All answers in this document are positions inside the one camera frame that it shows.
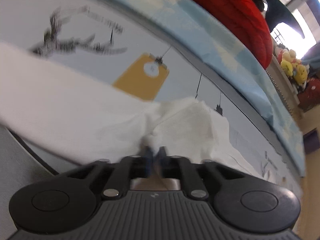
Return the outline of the yellow plush toy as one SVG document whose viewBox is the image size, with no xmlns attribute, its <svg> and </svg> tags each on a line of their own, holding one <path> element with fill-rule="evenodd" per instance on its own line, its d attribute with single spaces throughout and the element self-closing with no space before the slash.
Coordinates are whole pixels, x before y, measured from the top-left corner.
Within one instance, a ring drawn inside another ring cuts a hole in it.
<svg viewBox="0 0 320 240">
<path fill-rule="evenodd" d="M 287 49 L 283 44 L 275 47 L 274 54 L 292 84 L 298 91 L 303 91 L 307 84 L 309 65 L 302 64 L 302 61 L 296 58 L 296 52 L 292 49 Z"/>
</svg>

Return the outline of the dark red cushion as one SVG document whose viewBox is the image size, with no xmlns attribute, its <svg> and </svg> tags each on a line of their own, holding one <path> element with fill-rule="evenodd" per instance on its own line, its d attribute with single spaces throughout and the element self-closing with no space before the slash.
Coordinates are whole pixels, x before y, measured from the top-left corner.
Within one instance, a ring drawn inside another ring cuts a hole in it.
<svg viewBox="0 0 320 240">
<path fill-rule="evenodd" d="M 320 80 L 317 77 L 312 77 L 307 81 L 306 88 L 299 93 L 298 99 L 300 101 L 298 107 L 304 112 L 312 109 L 320 103 Z"/>
</svg>

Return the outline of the purple box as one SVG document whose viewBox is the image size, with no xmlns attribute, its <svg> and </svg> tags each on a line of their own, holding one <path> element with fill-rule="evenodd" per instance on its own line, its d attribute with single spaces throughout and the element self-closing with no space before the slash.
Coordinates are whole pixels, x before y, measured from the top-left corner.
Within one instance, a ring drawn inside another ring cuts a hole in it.
<svg viewBox="0 0 320 240">
<path fill-rule="evenodd" d="M 306 154 L 310 154 L 316 150 L 319 150 L 320 142 L 317 129 L 313 129 L 303 135 L 303 141 Z"/>
</svg>

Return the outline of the light blue patterned quilt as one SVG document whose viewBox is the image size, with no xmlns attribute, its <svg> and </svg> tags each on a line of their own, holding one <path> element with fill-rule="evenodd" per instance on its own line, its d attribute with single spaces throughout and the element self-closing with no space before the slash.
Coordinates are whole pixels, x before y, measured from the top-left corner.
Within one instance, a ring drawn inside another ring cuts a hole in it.
<svg viewBox="0 0 320 240">
<path fill-rule="evenodd" d="M 300 174 L 303 135 L 253 54 L 192 0 L 114 0 L 143 15 L 232 85 L 272 127 Z"/>
</svg>

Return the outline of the red folded blanket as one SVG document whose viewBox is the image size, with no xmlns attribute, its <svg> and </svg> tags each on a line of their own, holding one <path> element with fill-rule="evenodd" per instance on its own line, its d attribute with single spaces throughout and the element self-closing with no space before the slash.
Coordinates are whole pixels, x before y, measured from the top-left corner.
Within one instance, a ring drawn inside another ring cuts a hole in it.
<svg viewBox="0 0 320 240">
<path fill-rule="evenodd" d="M 264 69 L 272 60 L 268 25 L 252 0 L 193 0 L 203 7 L 254 55 Z"/>
</svg>

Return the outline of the dark blue shark plush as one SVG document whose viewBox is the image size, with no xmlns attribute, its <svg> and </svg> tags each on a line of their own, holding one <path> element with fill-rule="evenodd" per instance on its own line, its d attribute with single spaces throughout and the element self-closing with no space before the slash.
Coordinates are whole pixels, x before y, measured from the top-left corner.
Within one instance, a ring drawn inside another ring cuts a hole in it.
<svg viewBox="0 0 320 240">
<path fill-rule="evenodd" d="M 267 12 L 265 15 L 265 20 L 272 31 L 278 24 L 285 23 L 291 27 L 294 31 L 299 33 L 299 35 L 304 38 L 304 33 L 300 27 L 298 21 L 289 11 L 289 9 L 280 0 L 266 0 L 267 1 Z"/>
</svg>

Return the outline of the deer print grey sheet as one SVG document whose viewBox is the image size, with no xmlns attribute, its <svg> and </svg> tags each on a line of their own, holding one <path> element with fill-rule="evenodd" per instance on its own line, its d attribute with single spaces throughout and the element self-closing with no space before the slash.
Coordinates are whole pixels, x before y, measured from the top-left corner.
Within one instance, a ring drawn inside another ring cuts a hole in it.
<svg viewBox="0 0 320 240">
<path fill-rule="evenodd" d="M 302 196 L 272 127 L 232 85 L 149 19 L 114 0 L 1 0 L 1 44 L 147 102 L 194 98 L 225 117 L 231 145 L 270 181 Z"/>
</svg>

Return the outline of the white small shirt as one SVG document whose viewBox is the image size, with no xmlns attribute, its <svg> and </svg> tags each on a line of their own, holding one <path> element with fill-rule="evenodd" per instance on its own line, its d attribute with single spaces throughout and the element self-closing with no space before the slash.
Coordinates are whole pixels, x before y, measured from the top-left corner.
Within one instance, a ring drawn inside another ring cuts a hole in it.
<svg viewBox="0 0 320 240">
<path fill-rule="evenodd" d="M 1 124 L 70 161 L 112 162 L 143 145 L 193 163 L 211 159 L 258 176 L 229 140 L 227 119 L 188 97 L 147 102 L 71 68 L 1 44 Z"/>
</svg>

